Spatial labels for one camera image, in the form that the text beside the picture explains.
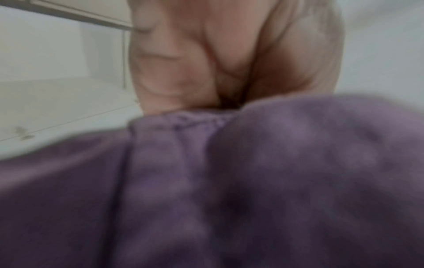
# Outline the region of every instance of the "wrinkled skin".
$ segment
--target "wrinkled skin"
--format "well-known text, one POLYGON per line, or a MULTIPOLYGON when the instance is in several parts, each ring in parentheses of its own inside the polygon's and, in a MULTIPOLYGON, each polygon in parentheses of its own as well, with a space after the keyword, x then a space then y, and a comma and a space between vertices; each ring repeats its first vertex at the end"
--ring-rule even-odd
POLYGON ((145 114, 331 93, 344 27, 334 0, 129 0, 145 114))

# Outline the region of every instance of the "bare skin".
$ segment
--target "bare skin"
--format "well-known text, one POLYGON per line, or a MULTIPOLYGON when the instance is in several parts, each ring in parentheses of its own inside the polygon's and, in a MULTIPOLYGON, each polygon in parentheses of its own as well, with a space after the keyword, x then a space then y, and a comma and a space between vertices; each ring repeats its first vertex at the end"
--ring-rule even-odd
POLYGON ((345 32, 334 0, 129 0, 145 114, 328 94, 345 32))

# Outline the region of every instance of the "skin crease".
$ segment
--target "skin crease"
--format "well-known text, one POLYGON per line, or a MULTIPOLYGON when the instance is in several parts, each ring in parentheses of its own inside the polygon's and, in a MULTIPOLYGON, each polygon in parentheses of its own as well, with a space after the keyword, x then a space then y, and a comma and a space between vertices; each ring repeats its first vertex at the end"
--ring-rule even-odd
POLYGON ((146 115, 328 94, 344 24, 334 0, 129 0, 130 68, 146 115))

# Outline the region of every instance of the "purple cloth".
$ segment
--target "purple cloth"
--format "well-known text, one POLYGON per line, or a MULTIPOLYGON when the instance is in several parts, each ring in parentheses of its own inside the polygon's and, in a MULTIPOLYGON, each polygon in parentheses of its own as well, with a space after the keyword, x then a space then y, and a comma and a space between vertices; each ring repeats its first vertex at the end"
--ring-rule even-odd
POLYGON ((423 178, 382 100, 145 117, 0 162, 0 268, 423 268, 423 178))

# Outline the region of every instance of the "purple garment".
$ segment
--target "purple garment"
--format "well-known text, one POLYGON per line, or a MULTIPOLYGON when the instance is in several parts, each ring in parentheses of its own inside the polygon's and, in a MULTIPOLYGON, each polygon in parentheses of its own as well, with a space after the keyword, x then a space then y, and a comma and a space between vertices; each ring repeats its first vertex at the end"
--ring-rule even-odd
POLYGON ((373 98, 145 117, 0 162, 0 268, 423 268, 423 178, 373 98))

